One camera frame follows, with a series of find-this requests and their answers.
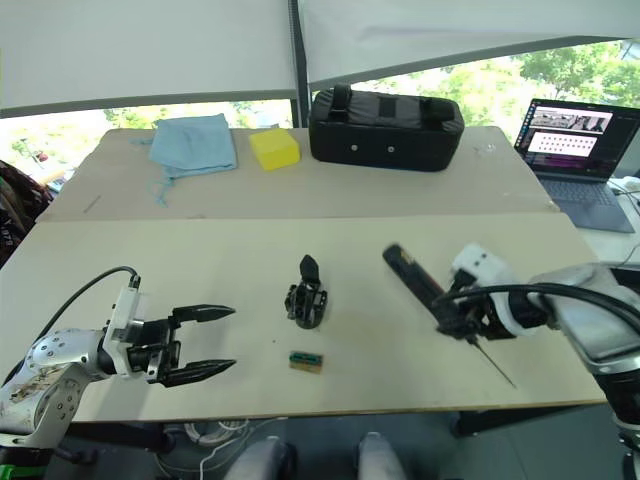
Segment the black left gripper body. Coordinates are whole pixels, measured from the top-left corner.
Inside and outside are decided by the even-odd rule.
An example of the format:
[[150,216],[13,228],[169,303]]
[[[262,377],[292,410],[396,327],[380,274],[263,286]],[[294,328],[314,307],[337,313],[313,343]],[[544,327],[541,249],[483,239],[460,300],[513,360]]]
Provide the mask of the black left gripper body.
[[154,321],[135,320],[126,330],[126,358],[133,373],[150,383],[174,384],[181,342],[175,339],[180,323],[169,316]]

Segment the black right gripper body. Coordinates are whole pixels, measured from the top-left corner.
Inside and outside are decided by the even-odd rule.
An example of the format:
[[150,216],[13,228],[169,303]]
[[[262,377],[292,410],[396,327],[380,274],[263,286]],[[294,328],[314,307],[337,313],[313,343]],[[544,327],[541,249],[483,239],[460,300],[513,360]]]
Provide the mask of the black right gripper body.
[[490,294],[474,301],[473,316],[476,334],[489,341],[513,339],[516,335],[507,328],[503,320],[510,319],[507,294]]

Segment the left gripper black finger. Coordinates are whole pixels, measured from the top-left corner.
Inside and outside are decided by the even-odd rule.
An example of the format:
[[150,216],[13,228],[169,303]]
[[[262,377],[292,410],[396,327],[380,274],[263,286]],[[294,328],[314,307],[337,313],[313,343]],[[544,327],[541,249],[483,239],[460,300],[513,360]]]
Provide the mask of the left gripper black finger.
[[183,368],[172,369],[162,376],[162,385],[172,388],[201,382],[218,375],[237,363],[232,359],[212,359],[187,363]]
[[234,308],[213,304],[176,307],[171,313],[171,326],[173,328],[180,328],[183,323],[191,321],[206,323],[222,319],[235,312],[236,310]]

